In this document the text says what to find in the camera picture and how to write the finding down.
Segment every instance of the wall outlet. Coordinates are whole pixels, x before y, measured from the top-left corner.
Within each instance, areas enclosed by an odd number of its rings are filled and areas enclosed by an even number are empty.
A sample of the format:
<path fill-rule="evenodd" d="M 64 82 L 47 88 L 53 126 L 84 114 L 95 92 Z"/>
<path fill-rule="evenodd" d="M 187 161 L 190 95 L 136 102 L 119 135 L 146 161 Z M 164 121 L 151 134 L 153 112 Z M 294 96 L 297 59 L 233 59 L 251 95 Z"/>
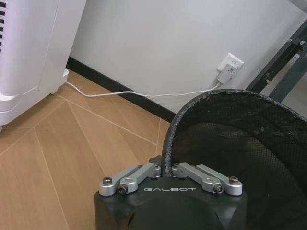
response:
<path fill-rule="evenodd" d="M 241 66 L 243 66 L 244 62 L 235 57 L 234 55 L 228 54 L 227 57 L 224 59 L 224 61 L 222 61 L 220 66 L 217 68 L 217 70 L 222 72 L 227 64 L 235 67 L 236 69 L 239 69 L 241 68 Z"/>

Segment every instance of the mesh net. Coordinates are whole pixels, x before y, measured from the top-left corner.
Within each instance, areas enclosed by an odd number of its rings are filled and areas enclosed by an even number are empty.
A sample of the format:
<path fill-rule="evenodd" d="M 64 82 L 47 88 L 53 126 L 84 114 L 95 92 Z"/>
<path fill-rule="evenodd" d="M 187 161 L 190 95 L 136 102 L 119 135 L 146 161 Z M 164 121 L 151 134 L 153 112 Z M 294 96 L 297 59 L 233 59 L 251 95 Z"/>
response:
<path fill-rule="evenodd" d="M 307 227 L 307 122 L 259 94 L 202 94 L 177 114 L 163 149 L 172 162 L 237 176 L 248 195 L 247 229 Z"/>

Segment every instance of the silver metal bracket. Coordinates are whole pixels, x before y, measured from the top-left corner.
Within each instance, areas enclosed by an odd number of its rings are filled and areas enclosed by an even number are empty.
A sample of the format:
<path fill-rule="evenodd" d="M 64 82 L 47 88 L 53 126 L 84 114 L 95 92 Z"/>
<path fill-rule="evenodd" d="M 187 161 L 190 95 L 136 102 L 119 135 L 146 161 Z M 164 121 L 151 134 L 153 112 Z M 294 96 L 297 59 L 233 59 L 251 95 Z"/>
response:
<path fill-rule="evenodd" d="M 214 176 L 207 175 L 195 167 L 181 163 L 172 167 L 172 174 L 175 177 L 189 177 L 199 183 L 203 190 L 210 193 L 222 194 L 224 188 L 220 180 Z"/>
<path fill-rule="evenodd" d="M 240 196 L 243 185 L 236 177 L 227 177 L 223 174 L 203 165 L 193 167 L 187 163 L 175 164 L 172 167 L 175 177 L 189 177 L 201 185 L 203 190 L 212 193 L 225 192 L 232 196 Z"/>
<path fill-rule="evenodd" d="M 232 195 L 232 196 L 240 196 L 243 192 L 243 184 L 238 180 L 238 178 L 236 177 L 227 177 L 224 176 L 223 174 L 203 165 L 196 165 L 195 167 L 196 169 L 202 171 L 203 173 L 206 173 L 210 176 L 214 176 L 216 178 L 218 178 L 223 187 L 224 190 L 227 194 Z"/>
<path fill-rule="evenodd" d="M 138 190 L 138 184 L 147 177 L 160 177 L 161 167 L 158 164 L 148 163 L 139 170 L 124 177 L 119 182 L 118 191 L 121 194 L 128 194 Z"/>
<path fill-rule="evenodd" d="M 148 163 L 147 165 L 129 167 L 116 176 L 104 177 L 99 184 L 99 194 L 112 196 L 116 190 L 122 194 L 132 193 L 138 189 L 138 184 L 146 177 L 160 177 L 161 167 L 158 164 Z"/>
<path fill-rule="evenodd" d="M 105 177 L 103 181 L 99 184 L 99 194 L 102 196 L 113 195 L 119 186 L 119 181 L 121 180 L 121 178 L 128 176 L 131 173 L 134 173 L 138 169 L 139 169 L 138 166 L 132 166 L 130 168 L 121 171 L 116 176 Z"/>

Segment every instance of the white wall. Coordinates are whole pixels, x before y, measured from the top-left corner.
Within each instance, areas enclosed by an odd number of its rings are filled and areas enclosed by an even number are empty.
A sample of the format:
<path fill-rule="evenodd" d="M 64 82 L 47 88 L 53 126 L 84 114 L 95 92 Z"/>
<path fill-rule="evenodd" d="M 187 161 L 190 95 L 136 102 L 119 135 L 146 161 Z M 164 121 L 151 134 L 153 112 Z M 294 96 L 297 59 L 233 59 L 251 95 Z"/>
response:
<path fill-rule="evenodd" d="M 71 56 L 160 94 L 211 87 L 229 52 L 245 64 L 225 87 L 244 89 L 306 19 L 288 0 L 87 0 Z M 177 112 L 192 97 L 153 100 Z"/>

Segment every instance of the screw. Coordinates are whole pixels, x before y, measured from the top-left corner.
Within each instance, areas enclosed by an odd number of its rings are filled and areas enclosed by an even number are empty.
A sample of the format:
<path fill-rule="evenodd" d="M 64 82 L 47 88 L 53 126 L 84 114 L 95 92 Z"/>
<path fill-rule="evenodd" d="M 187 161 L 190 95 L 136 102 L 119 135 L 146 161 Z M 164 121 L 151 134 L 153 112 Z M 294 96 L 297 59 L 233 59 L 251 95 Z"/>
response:
<path fill-rule="evenodd" d="M 239 179 L 237 177 L 235 177 L 235 176 L 231 176 L 231 177 L 229 177 L 229 182 L 231 184 L 235 184 L 235 183 L 239 182 Z"/>
<path fill-rule="evenodd" d="M 217 184 L 214 186 L 213 190 L 217 193 L 217 194 L 222 194 L 224 192 L 224 188 L 223 186 L 221 186 L 220 184 Z"/>
<path fill-rule="evenodd" d="M 118 187 L 118 192 L 122 195 L 125 195 L 127 191 L 128 191 L 128 187 L 124 184 Z"/>
<path fill-rule="evenodd" d="M 112 184 L 112 177 L 106 176 L 103 178 L 102 183 L 104 185 Z"/>

